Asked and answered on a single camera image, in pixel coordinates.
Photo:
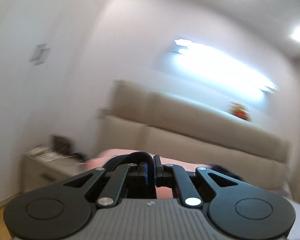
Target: pink cloth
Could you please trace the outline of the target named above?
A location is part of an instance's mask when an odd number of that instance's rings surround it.
[[[86,163],[86,170],[92,170],[96,167],[102,167],[108,160],[115,156],[119,155],[125,155],[125,154],[130,154],[136,152],[135,150],[121,150],[121,149],[110,149],[106,150],[102,153],[100,153],[98,158],[90,159]],[[186,171],[193,171],[195,172],[196,167],[207,167],[211,168],[209,165],[205,164],[193,164],[193,163],[185,163],[181,161],[177,161],[174,159],[169,159],[169,158],[163,158],[160,157],[161,163],[162,164],[167,164],[167,163],[172,163],[175,165],[180,165],[182,166]],[[159,187],[156,188],[157,191],[157,198],[173,198],[172,196],[172,190],[168,187]]]

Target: upholstered headboard panel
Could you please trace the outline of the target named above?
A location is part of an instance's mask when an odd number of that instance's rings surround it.
[[[99,151],[135,149],[216,163],[264,189],[282,187],[288,142],[228,113],[132,82],[116,84]]]

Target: triangular cutout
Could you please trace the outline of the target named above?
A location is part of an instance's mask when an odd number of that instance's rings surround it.
[[[218,176],[217,174],[214,173],[208,173],[211,179],[214,180],[215,183],[218,184],[220,187],[229,187],[229,186],[236,186],[238,183],[235,183],[234,181],[231,181],[229,179],[225,179],[221,176]]]
[[[82,187],[88,181],[88,179],[90,179],[92,176],[93,176],[93,174],[85,175],[83,177],[80,177],[78,179],[72,180],[72,181],[64,184],[64,186],[68,186],[68,187]]]

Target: nightstand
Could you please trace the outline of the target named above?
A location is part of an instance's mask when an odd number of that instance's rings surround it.
[[[75,157],[45,162],[37,156],[23,157],[22,187],[28,192],[84,172],[84,163]]]

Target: drawer handle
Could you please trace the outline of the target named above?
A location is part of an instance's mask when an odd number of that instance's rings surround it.
[[[41,176],[41,178],[44,178],[44,179],[46,179],[46,180],[48,180],[50,182],[55,182],[56,181],[55,178],[51,177],[50,175],[48,175],[46,173],[40,174],[40,176]]]

